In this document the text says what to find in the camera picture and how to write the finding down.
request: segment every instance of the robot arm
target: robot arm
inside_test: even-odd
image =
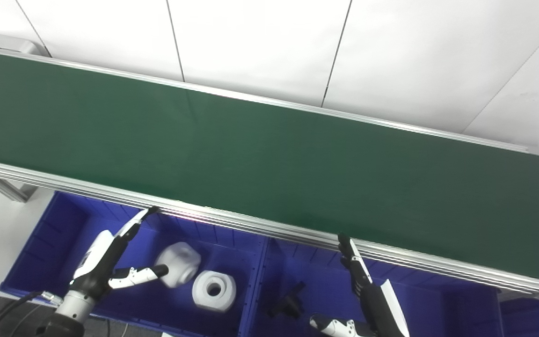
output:
[[[140,211],[116,235],[112,235],[109,230],[99,233],[76,269],[64,301],[49,319],[44,337],[82,337],[84,321],[95,304],[111,289],[134,286],[168,273],[168,267],[160,265],[151,268],[124,268],[114,274],[116,263],[128,242],[137,234],[141,222],[158,210],[158,207],[150,207]]]
[[[339,234],[338,242],[342,252],[340,261],[350,271],[351,288],[359,297],[367,323],[345,322],[316,314],[311,317],[310,324],[335,337],[409,337],[405,316],[390,281],[386,280],[381,286],[374,284],[353,240]]]

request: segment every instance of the green conveyor belt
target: green conveyor belt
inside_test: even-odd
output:
[[[539,278],[539,156],[0,55],[0,163]]]

